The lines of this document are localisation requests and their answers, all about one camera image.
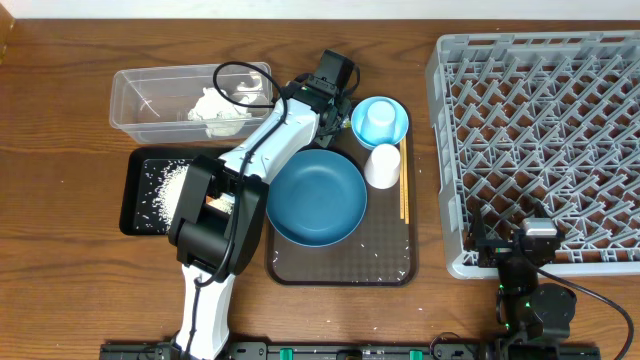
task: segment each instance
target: wood grain surface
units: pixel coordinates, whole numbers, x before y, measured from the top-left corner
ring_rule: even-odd
[[[284,83],[325,48],[358,63],[357,97],[388,95],[413,116],[419,272],[403,288],[283,287],[263,243],[239,276],[234,333],[289,342],[428,343],[442,331],[489,338],[497,281],[461,281],[444,263],[435,138],[424,67],[446,33],[638,29],[640,22],[19,21],[0,66],[0,358],[96,359],[106,341],[158,341],[182,320],[184,285],[165,237],[127,237],[118,217],[138,147],[109,126],[121,69],[265,61]],[[640,319],[640,277],[582,278]],[[579,295],[571,342],[611,359],[621,316]],[[628,358],[640,359],[635,344]]]

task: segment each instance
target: chopstick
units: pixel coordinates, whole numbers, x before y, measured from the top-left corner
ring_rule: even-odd
[[[402,155],[404,139],[400,141],[400,220],[404,220],[404,156]]]
[[[404,223],[409,225],[409,178],[407,176],[408,173],[408,165],[407,165],[407,138],[405,137],[400,142],[400,151],[402,155],[402,178],[404,191],[402,193],[403,201],[401,207],[404,208]]]

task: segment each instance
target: white wall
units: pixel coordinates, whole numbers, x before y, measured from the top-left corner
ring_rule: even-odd
[[[639,20],[640,0],[0,0],[15,18]]]

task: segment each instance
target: blue plate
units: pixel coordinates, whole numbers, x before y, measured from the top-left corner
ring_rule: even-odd
[[[346,238],[367,209],[360,171],[328,150],[295,154],[269,187],[267,215],[285,238],[304,246],[327,246]]]

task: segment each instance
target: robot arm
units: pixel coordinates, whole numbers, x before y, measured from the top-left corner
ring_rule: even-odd
[[[224,161],[227,170],[238,172],[247,149],[251,148],[264,133],[275,126],[282,115],[282,101],[282,99],[278,100],[269,118],[245,142],[220,156],[219,159]],[[247,165],[247,174],[259,176],[266,184],[271,183],[284,164],[298,150],[313,141],[318,128],[319,116],[311,110],[309,105],[295,99],[289,99],[288,105],[290,115],[287,117],[286,123],[282,124],[260,146]],[[212,275],[197,266],[188,265],[182,266],[182,272],[185,278],[186,293],[182,328],[176,337],[176,344],[183,350],[189,348],[189,354],[194,358],[214,359],[229,338],[227,313],[235,275],[230,273],[223,282],[214,282],[200,289],[194,317],[193,302],[196,300],[194,280],[204,282]],[[197,331],[189,344],[193,318],[196,321]]]
[[[214,359],[229,336],[227,313],[236,275],[253,256],[266,212],[269,184],[301,148],[316,140],[328,146],[350,113],[348,99],[353,90],[346,85],[354,69],[349,59],[325,51],[320,66],[304,84],[290,82],[269,118],[241,145],[218,159],[203,156],[189,166],[171,228],[169,242],[177,247],[177,258],[185,276],[185,308],[182,328],[176,337],[172,358]],[[278,124],[287,101],[287,117]],[[244,174],[241,164],[248,149],[277,129],[255,151]],[[242,190],[237,184],[242,179]],[[206,204],[207,197],[233,194],[239,202],[237,227],[231,257],[221,276],[198,288],[218,271],[230,244],[232,216]]]
[[[564,233],[541,203],[535,203],[533,215],[504,240],[487,234],[480,206],[474,211],[468,244],[478,251],[478,266],[496,267],[500,277],[496,318],[506,326],[507,335],[496,340],[492,351],[499,360],[519,358],[516,354],[522,352],[545,359],[559,356],[560,343],[569,337],[575,314],[573,291],[538,283],[536,268],[555,259]]]

